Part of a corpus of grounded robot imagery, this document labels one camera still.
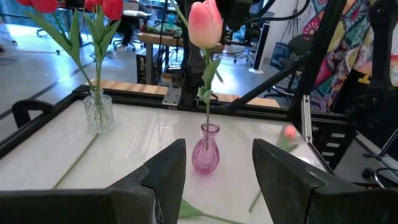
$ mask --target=wooden table edge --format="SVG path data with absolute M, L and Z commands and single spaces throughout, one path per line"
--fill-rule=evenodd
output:
M 138 83 L 126 83 L 126 82 L 107 81 L 107 80 L 101 81 L 101 88 L 110 89 L 110 90 L 131 91 L 135 93 L 147 93 L 154 95 L 165 95 L 168 89 L 168 87 L 166 86 L 145 85 Z M 230 103 L 240 97 L 236 95 L 229 95 L 223 93 L 215 93 L 215 95 L 218 97 L 218 101 L 225 103 Z M 248 104 L 253 106 L 268 106 L 273 108 L 280 108 L 280 105 L 276 100 L 267 99 L 267 98 L 255 98 L 251 100 Z

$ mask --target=shoe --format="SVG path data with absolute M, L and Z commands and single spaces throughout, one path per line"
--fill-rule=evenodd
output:
M 124 46 L 123 44 L 120 45 L 119 47 L 116 47 L 117 53 L 125 52 L 126 50 L 127 50 L 127 46 Z

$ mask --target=pink glass vase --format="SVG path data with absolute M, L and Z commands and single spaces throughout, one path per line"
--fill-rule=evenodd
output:
M 216 143 L 216 135 L 220 127 L 215 124 L 206 124 L 200 126 L 203 133 L 201 140 L 193 148 L 192 165 L 199 174 L 210 174 L 220 162 L 220 152 Z

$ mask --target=black bracket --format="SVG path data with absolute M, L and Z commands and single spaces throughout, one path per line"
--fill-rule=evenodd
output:
M 51 113 L 53 110 L 54 105 L 41 100 L 21 100 L 14 103 L 11 109 L 18 128 L 21 128 L 32 120 L 29 111 Z

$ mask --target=red tulip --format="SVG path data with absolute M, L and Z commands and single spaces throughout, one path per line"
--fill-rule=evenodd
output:
M 31 0 L 17 0 L 17 2 L 23 6 L 31 6 L 32 5 Z
M 57 0 L 31 0 L 33 7 L 41 13 L 53 13 L 58 8 Z
M 103 0 L 102 8 L 106 17 L 119 20 L 123 13 L 123 0 Z
M 189 39 L 202 49 L 215 47 L 221 39 L 223 21 L 216 0 L 195 2 L 188 17 Z
M 96 6 L 101 6 L 103 0 L 86 0 L 85 1 L 85 8 L 89 12 L 95 12 Z

